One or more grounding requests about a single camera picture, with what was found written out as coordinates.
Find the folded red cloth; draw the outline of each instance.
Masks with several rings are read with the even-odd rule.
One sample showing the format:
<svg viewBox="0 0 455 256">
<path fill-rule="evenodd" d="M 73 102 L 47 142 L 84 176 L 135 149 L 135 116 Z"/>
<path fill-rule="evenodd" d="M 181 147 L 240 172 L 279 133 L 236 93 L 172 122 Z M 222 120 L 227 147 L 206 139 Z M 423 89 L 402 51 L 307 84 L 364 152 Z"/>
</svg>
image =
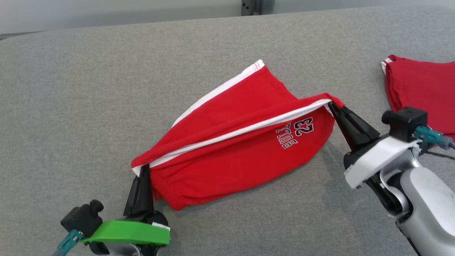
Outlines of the folded red cloth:
<svg viewBox="0 0 455 256">
<path fill-rule="evenodd" d="M 155 199 L 175 210 L 250 189 L 308 162 L 334 126 L 327 94 L 297 99 L 259 60 L 193 104 L 153 148 Z"/>
<path fill-rule="evenodd" d="M 428 112 L 428 125 L 455 138 L 455 61 L 433 63 L 390 55 L 382 63 L 393 111 L 406 106 Z"/>
</svg>

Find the green bracket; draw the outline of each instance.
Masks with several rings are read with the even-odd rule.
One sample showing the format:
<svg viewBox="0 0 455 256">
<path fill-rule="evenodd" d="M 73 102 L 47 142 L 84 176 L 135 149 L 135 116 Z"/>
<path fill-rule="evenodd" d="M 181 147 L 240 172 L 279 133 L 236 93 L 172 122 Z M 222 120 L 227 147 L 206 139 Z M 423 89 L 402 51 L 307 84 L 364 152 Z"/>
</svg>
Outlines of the green bracket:
<svg viewBox="0 0 455 256">
<path fill-rule="evenodd" d="M 169 244 L 168 229 L 135 221 L 109 220 L 103 222 L 95 233 L 81 240 L 86 242 L 103 242 L 116 244 L 137 244 L 157 246 Z"/>
</svg>

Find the gray table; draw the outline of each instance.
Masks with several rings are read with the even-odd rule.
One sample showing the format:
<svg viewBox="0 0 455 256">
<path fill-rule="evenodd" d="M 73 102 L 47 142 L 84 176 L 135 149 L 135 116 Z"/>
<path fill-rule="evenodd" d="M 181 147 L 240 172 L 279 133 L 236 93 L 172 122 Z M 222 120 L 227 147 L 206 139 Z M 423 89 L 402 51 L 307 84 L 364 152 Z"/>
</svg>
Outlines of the gray table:
<svg viewBox="0 0 455 256">
<path fill-rule="evenodd" d="M 297 97 L 329 92 L 381 132 L 389 54 L 455 60 L 455 11 L 381 7 L 50 31 L 0 41 L 0 255 L 50 255 L 96 198 L 120 218 L 149 149 L 198 98 L 262 58 Z M 178 255 L 415 255 L 369 189 L 351 190 L 335 127 L 307 165 L 173 211 Z M 421 158 L 455 189 L 453 162 Z M 89 255 L 78 246 L 70 255 Z"/>
</svg>

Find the red fabric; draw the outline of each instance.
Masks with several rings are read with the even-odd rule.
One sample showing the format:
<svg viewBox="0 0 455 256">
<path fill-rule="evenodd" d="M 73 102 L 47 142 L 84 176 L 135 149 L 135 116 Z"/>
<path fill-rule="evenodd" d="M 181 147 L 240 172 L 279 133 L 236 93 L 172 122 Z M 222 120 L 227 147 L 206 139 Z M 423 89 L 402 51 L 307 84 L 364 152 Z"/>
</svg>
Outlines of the red fabric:
<svg viewBox="0 0 455 256">
<path fill-rule="evenodd" d="M 414 61 L 390 55 L 386 65 L 386 92 L 393 111 L 406 106 L 428 112 L 428 125 L 455 138 L 455 62 Z"/>
<path fill-rule="evenodd" d="M 150 163 L 171 151 L 320 99 L 332 99 L 343 106 L 327 93 L 297 99 L 263 67 L 191 112 L 131 166 Z M 322 106 L 292 121 L 186 152 L 151 168 L 153 195 L 155 199 L 164 197 L 173 209 L 181 210 L 264 184 L 308 162 L 328 140 L 333 126 L 334 118 Z"/>
</svg>

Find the black cable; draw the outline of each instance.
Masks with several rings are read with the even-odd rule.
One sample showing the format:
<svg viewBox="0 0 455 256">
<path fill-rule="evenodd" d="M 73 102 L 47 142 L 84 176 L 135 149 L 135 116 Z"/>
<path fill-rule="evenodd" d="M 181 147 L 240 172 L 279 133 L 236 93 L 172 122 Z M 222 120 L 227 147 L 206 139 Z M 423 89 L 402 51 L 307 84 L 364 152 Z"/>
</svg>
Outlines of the black cable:
<svg viewBox="0 0 455 256">
<path fill-rule="evenodd" d="M 449 155 L 444 155 L 444 154 L 440 154 L 440 153 L 436 153 L 436 152 L 431 152 L 431 151 L 427 151 L 426 153 L 427 153 L 427 154 L 430 154 L 430 155 L 435 155 L 435 156 L 445 157 L 445 158 L 448 158 L 448 159 L 455 160 L 455 157 L 449 156 Z"/>
</svg>

